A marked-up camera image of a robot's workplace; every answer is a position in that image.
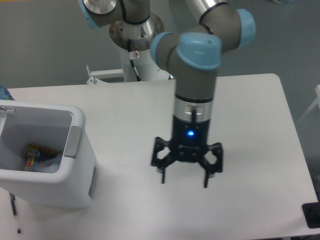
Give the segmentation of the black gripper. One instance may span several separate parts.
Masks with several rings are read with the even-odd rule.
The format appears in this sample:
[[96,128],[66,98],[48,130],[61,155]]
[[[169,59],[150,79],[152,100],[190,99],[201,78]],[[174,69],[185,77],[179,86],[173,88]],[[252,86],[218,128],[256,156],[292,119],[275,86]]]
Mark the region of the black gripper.
[[[204,169],[203,187],[207,188],[209,179],[223,172],[223,146],[221,142],[207,145],[210,121],[188,122],[176,116],[172,122],[171,140],[157,136],[154,141],[150,165],[161,174],[161,183],[166,181],[166,168],[175,161],[199,163]],[[168,153],[159,157],[159,153],[168,149]],[[210,163],[207,154],[214,157]]]

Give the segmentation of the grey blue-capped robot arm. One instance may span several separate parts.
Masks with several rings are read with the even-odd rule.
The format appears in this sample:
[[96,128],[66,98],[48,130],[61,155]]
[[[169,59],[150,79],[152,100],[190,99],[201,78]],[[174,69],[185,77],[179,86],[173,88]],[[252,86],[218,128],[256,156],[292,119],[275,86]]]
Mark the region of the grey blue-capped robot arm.
[[173,75],[172,136],[155,138],[150,164],[164,175],[176,161],[198,163],[204,180],[223,171],[223,147],[208,144],[211,111],[223,53],[250,44],[253,15],[226,0],[189,0],[198,26],[182,33],[156,29],[148,0],[81,0],[90,27],[110,27],[113,42],[128,52],[149,50],[153,62]]

